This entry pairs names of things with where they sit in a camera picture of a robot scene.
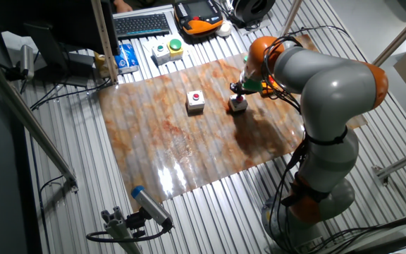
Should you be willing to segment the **person's bare hand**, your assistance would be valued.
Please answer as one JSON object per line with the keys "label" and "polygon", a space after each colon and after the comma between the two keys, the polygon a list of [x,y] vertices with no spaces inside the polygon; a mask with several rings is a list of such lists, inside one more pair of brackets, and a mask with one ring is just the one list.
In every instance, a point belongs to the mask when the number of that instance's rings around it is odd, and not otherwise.
{"label": "person's bare hand", "polygon": [[114,0],[113,4],[116,8],[117,13],[125,13],[133,11],[133,8],[129,4],[124,2],[124,0]]}

